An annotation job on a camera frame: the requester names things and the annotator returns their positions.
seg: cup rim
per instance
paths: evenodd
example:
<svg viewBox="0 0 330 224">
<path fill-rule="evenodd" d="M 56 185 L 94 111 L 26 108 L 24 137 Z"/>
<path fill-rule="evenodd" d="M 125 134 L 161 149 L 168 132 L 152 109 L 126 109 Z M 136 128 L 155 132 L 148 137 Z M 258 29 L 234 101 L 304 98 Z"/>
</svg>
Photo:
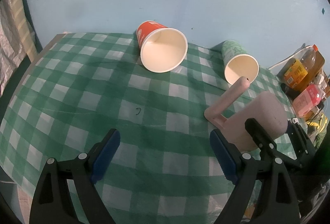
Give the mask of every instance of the cup rim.
<svg viewBox="0 0 330 224">
<path fill-rule="evenodd" d="M 239 55 L 235 55 L 233 58 L 231 58 L 231 59 L 228 61 L 228 63 L 227 63 L 226 66 L 225 66 L 224 72 L 223 72 L 224 75 L 225 75 L 225 79 L 226 79 L 226 81 L 227 81 L 229 84 L 231 84 L 231 85 L 233 85 L 235 82 L 231 83 L 230 80 L 228 80 L 227 75 L 226 75 L 226 69 L 228 68 L 228 65 L 231 63 L 231 61 L 233 61 L 235 58 L 237 58 L 237 57 L 239 57 L 239 56 L 249 56 L 249 57 L 251 57 L 251 58 L 255 61 L 256 65 L 257 65 L 257 67 L 258 67 L 258 69 L 257 69 L 257 73 L 256 73 L 255 77 L 254 77 L 253 79 L 250 79 L 250 78 L 249 78 L 250 83 L 252 83 L 252 82 L 257 78 L 257 76 L 258 76 L 258 74 L 259 74 L 259 64 L 258 64 L 258 61 L 257 61 L 252 55 L 249 55 L 249 54 L 239 54 Z"/>
<path fill-rule="evenodd" d="M 145 47 L 145 45 L 146 45 L 148 39 L 149 39 L 152 35 L 154 35 L 155 33 L 157 33 L 157 32 L 161 32 L 161 31 L 164 31 L 164 30 L 173 30 L 173 31 L 176 31 L 176 32 L 178 32 L 178 33 L 184 38 L 184 41 L 185 41 L 185 52 L 184 52 L 184 54 L 183 54 L 181 60 L 180 60 L 177 64 L 175 64 L 173 67 L 171 67 L 171 68 L 169 68 L 169 69 L 167 69 L 167 70 L 164 70 L 164 71 L 156 71 L 156 70 L 152 70 L 152 69 L 150 69 L 150 68 L 147 68 L 147 67 L 145 66 L 145 64 L 144 64 L 144 60 L 143 60 L 143 54 L 142 54 L 142 52 L 143 52 L 143 49 L 144 49 L 144 47 Z M 188 41 L 187 41 L 186 36 L 185 36 L 181 31 L 179 31 L 179 30 L 177 30 L 177 29 L 175 29 L 175 28 L 171 28 L 171 27 L 166 27 L 166 28 L 165 28 L 165 27 L 162 27 L 162 28 L 159 28 L 159 29 L 156 29 L 156 30 L 150 32 L 150 33 L 147 35 L 147 37 L 145 38 L 145 40 L 143 41 L 143 43 L 142 43 L 142 45 L 141 45 L 140 58 L 141 58 L 141 62 L 142 62 L 142 64 L 143 64 L 143 66 L 144 66 L 146 69 L 148 69 L 149 71 L 152 71 L 152 72 L 155 72 L 155 73 L 164 73 L 164 72 L 171 71 L 172 69 L 175 69 L 177 66 L 179 66 L 179 65 L 182 63 L 182 61 L 184 60 L 184 58 L 186 57 L 186 55 L 187 55 L 187 51 L 188 51 Z"/>
</svg>

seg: blue gripper pad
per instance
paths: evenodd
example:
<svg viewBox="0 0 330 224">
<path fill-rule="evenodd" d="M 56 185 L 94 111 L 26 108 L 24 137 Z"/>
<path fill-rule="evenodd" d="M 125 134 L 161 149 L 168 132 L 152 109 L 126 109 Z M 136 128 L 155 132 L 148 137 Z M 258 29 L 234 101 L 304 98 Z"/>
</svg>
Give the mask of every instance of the blue gripper pad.
<svg viewBox="0 0 330 224">
<path fill-rule="evenodd" d="M 99 156 L 93 163 L 92 174 L 90 176 L 90 181 L 95 184 L 97 181 L 101 180 L 107 170 L 114 154 L 116 153 L 120 144 L 120 133 L 119 131 L 114 131 L 108 142 L 103 147 Z"/>
<path fill-rule="evenodd" d="M 239 180 L 237 165 L 214 130 L 210 133 L 210 145 L 226 179 L 236 185 Z"/>
</svg>

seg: green paper cup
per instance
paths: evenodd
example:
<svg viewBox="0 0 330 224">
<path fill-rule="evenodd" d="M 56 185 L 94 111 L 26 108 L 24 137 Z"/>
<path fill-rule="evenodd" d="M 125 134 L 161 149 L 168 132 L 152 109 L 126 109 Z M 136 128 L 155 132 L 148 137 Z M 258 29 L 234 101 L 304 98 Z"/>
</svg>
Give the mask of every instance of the green paper cup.
<svg viewBox="0 0 330 224">
<path fill-rule="evenodd" d="M 225 78 L 230 84 L 234 84 L 242 76 L 247 77 L 251 83 L 258 76 L 258 62 L 253 56 L 247 54 L 238 42 L 225 41 L 222 45 L 222 57 Z"/>
</svg>

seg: table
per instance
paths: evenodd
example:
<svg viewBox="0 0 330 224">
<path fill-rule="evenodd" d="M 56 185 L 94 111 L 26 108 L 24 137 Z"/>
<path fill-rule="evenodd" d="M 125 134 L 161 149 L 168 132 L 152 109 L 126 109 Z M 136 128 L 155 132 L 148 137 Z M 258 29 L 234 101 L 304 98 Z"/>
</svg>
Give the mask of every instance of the table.
<svg viewBox="0 0 330 224">
<path fill-rule="evenodd" d="M 48 158 L 73 159 L 116 128 L 121 144 L 95 187 L 118 224 L 213 223 L 234 188 L 209 145 L 214 126 L 203 115 L 230 86 L 223 72 L 216 49 L 189 44 L 180 66 L 152 73 L 134 35 L 66 34 L 44 50 L 14 93 L 0 126 L 0 165 L 33 195 Z M 278 79 L 264 68 L 224 116 L 262 91 L 295 117 Z M 295 158 L 288 135 L 276 143 Z M 86 222 L 72 181 L 69 188 Z"/>
</svg>

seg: screw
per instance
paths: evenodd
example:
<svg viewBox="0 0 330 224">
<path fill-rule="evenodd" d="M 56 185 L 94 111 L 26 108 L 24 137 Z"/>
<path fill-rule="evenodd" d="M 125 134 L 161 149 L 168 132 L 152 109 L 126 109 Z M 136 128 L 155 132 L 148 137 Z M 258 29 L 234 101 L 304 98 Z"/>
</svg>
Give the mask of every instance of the screw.
<svg viewBox="0 0 330 224">
<path fill-rule="evenodd" d="M 282 163 L 282 160 L 280 158 L 275 158 L 275 163 L 280 165 Z"/>
<path fill-rule="evenodd" d="M 85 159 L 86 157 L 87 157 L 87 154 L 86 154 L 86 153 L 81 153 L 81 154 L 78 155 L 78 158 L 79 158 L 80 160 L 83 160 L 83 159 Z"/>
<path fill-rule="evenodd" d="M 47 160 L 47 163 L 48 163 L 49 165 L 51 165 L 54 161 L 55 161 L 54 158 L 49 158 L 49 159 Z"/>
<path fill-rule="evenodd" d="M 243 157 L 245 160 L 249 160 L 249 159 L 251 159 L 251 155 L 248 154 L 248 153 L 243 153 L 243 154 L 242 154 L 242 157 Z"/>
</svg>

